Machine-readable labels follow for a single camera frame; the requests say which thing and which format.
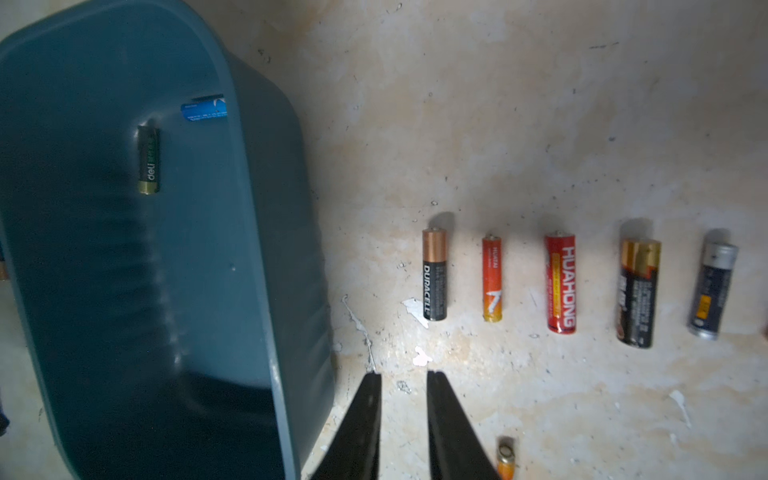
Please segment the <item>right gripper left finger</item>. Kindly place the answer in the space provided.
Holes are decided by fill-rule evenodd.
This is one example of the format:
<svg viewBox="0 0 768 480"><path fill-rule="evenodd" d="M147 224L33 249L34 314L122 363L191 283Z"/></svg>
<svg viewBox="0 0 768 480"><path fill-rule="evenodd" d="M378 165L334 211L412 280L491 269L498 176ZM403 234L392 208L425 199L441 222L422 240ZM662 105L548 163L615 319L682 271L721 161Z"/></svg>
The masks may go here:
<svg viewBox="0 0 768 480"><path fill-rule="evenodd" d="M377 479L381 418L382 377L367 373L312 479Z"/></svg>

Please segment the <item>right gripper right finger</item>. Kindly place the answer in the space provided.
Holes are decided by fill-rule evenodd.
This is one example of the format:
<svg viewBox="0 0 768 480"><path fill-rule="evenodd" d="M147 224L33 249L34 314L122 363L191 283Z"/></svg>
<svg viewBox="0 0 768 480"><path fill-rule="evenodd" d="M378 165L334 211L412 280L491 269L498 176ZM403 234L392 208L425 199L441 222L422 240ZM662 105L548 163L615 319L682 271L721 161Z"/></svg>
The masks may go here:
<svg viewBox="0 0 768 480"><path fill-rule="evenodd" d="M432 479L499 478L441 371L427 372L427 422Z"/></svg>

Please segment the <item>teal plastic storage tray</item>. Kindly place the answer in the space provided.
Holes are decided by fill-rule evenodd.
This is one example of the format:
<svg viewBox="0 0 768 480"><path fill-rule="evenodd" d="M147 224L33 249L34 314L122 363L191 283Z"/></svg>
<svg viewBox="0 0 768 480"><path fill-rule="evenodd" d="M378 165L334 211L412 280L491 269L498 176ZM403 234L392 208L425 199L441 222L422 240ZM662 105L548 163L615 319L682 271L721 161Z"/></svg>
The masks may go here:
<svg viewBox="0 0 768 480"><path fill-rule="evenodd" d="M302 132L194 10L88 1L2 42L1 237L74 477L300 477L334 399Z"/></svg>

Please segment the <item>red Huahong battery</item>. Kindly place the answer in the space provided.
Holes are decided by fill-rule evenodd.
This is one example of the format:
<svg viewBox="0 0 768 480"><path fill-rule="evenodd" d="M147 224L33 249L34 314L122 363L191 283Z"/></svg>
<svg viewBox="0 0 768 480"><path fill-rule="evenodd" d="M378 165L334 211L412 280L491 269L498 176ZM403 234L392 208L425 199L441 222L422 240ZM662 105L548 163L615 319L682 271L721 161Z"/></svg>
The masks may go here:
<svg viewBox="0 0 768 480"><path fill-rule="evenodd" d="M555 333L576 332L576 239L555 231L544 237L547 273L547 324Z"/></svg>

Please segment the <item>large black gold battery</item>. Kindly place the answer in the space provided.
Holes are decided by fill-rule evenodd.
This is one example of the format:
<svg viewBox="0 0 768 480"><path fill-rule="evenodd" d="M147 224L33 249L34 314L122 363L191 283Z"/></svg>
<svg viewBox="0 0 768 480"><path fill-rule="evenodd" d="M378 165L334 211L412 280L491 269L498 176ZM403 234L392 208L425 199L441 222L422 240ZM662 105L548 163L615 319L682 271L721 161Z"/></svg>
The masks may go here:
<svg viewBox="0 0 768 480"><path fill-rule="evenodd" d="M653 344L660 257L659 241L622 241L616 332L622 343L635 348Z"/></svg>

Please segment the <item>blue battery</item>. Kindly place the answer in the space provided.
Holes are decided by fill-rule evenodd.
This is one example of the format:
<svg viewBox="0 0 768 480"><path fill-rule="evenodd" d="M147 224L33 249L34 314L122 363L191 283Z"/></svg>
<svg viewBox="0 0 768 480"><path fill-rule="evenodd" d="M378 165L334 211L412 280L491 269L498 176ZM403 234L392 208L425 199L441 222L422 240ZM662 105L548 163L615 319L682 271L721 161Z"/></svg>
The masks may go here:
<svg viewBox="0 0 768 480"><path fill-rule="evenodd" d="M228 115L223 95L198 97L180 107L182 116L191 122L223 118Z"/></svg>

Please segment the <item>black yellow battery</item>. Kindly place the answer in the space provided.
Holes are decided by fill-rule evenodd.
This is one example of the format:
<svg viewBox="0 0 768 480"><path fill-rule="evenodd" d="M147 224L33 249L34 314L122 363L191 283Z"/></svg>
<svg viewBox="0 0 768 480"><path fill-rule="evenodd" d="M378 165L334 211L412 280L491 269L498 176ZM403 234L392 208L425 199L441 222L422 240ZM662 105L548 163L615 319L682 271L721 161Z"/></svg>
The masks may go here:
<svg viewBox="0 0 768 480"><path fill-rule="evenodd" d="M138 191L143 195L154 195L160 184L159 131L149 125L138 127L139 178Z"/></svg>

